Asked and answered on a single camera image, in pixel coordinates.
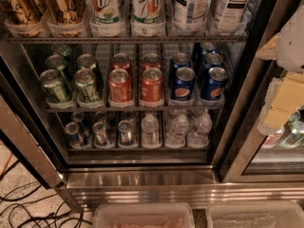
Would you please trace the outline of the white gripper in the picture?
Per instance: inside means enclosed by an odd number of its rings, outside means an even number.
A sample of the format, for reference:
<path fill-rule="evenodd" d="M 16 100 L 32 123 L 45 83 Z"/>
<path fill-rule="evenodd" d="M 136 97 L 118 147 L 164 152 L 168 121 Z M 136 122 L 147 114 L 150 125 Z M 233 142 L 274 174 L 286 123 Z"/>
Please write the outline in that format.
<path fill-rule="evenodd" d="M 304 105 L 304 5 L 297 8 L 280 33 L 256 52 L 256 57 L 276 59 L 280 67 L 294 71 L 282 79 L 274 78 L 268 86 L 257 129 L 263 135 L 271 135 Z"/>

